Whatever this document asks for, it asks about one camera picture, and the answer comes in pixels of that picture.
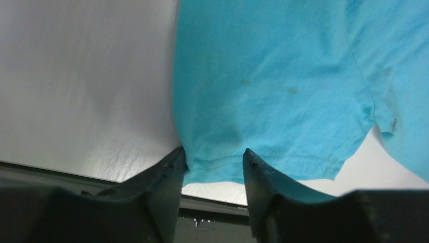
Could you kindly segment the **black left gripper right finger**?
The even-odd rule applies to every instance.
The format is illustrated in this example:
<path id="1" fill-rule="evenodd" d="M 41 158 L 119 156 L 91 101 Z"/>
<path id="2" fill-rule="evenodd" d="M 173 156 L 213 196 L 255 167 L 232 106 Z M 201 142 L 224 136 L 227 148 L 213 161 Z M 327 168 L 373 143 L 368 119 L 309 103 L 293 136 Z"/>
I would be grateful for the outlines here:
<path id="1" fill-rule="evenodd" d="M 250 149 L 243 174 L 258 242 L 428 242 L 427 190 L 355 190 L 335 197 L 300 184 Z"/>

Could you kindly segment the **cyan t-shirt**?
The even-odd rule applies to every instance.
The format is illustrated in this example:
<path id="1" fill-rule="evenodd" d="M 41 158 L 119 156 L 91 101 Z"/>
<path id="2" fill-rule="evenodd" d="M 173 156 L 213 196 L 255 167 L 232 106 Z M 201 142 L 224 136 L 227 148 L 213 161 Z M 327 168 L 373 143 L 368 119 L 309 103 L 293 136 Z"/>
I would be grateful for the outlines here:
<path id="1" fill-rule="evenodd" d="M 378 126 L 428 180 L 428 1 L 181 1 L 174 121 L 184 184 L 243 183 L 251 149 L 334 179 Z"/>

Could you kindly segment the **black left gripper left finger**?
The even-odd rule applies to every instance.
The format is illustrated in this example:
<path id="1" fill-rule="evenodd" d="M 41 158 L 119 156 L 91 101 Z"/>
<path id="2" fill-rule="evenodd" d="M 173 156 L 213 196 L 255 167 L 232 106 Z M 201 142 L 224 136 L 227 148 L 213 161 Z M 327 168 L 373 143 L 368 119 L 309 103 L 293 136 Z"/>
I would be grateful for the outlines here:
<path id="1" fill-rule="evenodd" d="M 173 242 L 185 171 L 181 147 L 114 185 L 1 162 L 1 242 Z"/>

